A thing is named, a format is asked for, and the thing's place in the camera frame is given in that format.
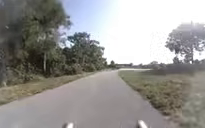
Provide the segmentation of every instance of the tree trunk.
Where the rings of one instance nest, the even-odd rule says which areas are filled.
[[[44,52],[44,62],[43,62],[43,70],[44,70],[44,73],[46,73],[46,69],[47,69],[47,55],[46,55],[46,52]]]
[[[191,51],[191,63],[194,64],[194,48]]]

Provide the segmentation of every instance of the grassy verge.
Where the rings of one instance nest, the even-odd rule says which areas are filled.
[[[181,111],[190,87],[187,75],[164,76],[139,71],[120,71],[119,75],[162,114],[170,117]]]
[[[31,82],[27,84],[20,84],[20,85],[0,88],[0,105],[27,96],[34,95],[48,89],[56,88],[58,86],[88,76],[90,74],[92,73],[49,78],[38,82]]]
[[[205,72],[191,78],[189,97],[180,119],[182,128],[205,128]]]

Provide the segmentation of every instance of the foliage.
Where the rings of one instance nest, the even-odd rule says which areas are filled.
[[[184,56],[185,63],[194,63],[194,53],[205,50],[205,25],[185,23],[174,29],[166,41],[166,47],[176,55]]]
[[[104,48],[88,33],[75,33],[68,37],[71,47],[60,47],[66,39],[59,28],[70,26],[57,0],[1,0],[0,84],[103,69]]]
[[[109,68],[112,68],[112,69],[116,68],[116,64],[113,60],[110,62]]]

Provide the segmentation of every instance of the bush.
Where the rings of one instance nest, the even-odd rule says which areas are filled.
[[[86,64],[85,66],[84,66],[84,71],[85,72],[94,72],[94,71],[96,71],[97,69],[96,69],[96,67],[95,67],[95,65],[94,64]]]
[[[73,64],[73,65],[67,65],[64,69],[64,74],[67,75],[74,75],[74,74],[81,74],[83,73],[83,69],[80,64]]]

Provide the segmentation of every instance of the paved path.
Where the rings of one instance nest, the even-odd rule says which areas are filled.
[[[0,128],[61,128],[66,121],[76,128],[135,128],[138,119],[152,128],[169,128],[117,71],[97,73],[0,107]]]

